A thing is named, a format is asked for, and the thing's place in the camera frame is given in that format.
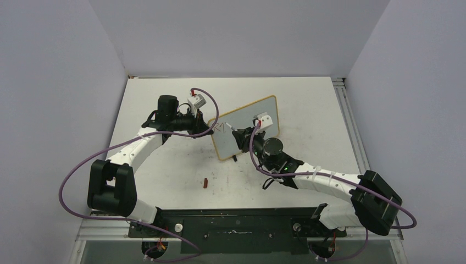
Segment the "yellow framed whiteboard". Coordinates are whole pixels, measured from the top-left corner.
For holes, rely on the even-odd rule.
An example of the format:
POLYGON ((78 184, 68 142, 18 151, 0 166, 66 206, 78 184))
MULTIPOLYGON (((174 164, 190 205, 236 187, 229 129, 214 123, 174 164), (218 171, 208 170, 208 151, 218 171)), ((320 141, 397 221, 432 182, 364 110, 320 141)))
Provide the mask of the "yellow framed whiteboard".
POLYGON ((225 122, 231 124, 236 129, 254 127, 254 117, 264 112, 267 112, 272 117, 274 123, 273 126, 265 130, 265 138, 279 136, 280 122, 278 102, 274 95, 262 98, 219 116, 213 128, 214 134, 211 135, 211 137, 217 157, 220 161, 226 161, 233 155, 239 155, 241 153, 232 135, 232 130, 225 125, 225 122))

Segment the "white marker pen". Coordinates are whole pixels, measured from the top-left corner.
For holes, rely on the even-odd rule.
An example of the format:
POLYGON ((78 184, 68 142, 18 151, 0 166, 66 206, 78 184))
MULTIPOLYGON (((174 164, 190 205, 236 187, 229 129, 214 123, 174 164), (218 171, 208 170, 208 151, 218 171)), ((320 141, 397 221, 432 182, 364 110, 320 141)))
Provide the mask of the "white marker pen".
POLYGON ((225 125, 227 125, 232 131, 236 131, 237 129, 234 128, 231 124, 225 122, 225 125))

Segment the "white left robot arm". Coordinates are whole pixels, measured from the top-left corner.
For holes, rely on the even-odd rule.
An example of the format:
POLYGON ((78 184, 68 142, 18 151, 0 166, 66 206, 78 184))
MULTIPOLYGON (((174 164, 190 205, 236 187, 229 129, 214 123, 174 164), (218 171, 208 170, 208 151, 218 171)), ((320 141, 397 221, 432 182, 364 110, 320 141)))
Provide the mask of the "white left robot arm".
POLYGON ((88 207, 143 222, 145 233, 151 237, 159 236, 164 222, 156 217, 158 209, 155 206, 137 197, 135 172, 175 132, 185 131, 194 138, 212 135, 213 130, 204 121, 200 110, 205 103, 202 95, 193 92, 186 101, 187 111, 182 113, 176 96, 160 96, 157 109, 141 125, 135 141, 109 159, 92 163, 88 207))

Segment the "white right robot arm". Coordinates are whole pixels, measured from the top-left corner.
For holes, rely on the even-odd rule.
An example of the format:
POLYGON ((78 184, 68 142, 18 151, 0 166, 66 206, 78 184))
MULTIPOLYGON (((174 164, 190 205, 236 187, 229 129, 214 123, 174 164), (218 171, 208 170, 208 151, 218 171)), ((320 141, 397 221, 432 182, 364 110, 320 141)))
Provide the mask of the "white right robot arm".
POLYGON ((272 182, 294 188, 316 191, 345 202, 343 206, 325 205, 311 220, 317 235, 345 227, 364 227, 386 236, 392 229, 401 197, 372 170, 364 174, 335 173, 295 159, 283 151, 275 137, 265 139, 265 133, 253 134, 253 128, 233 130, 238 148, 249 152, 261 173, 269 176, 263 188, 272 182))

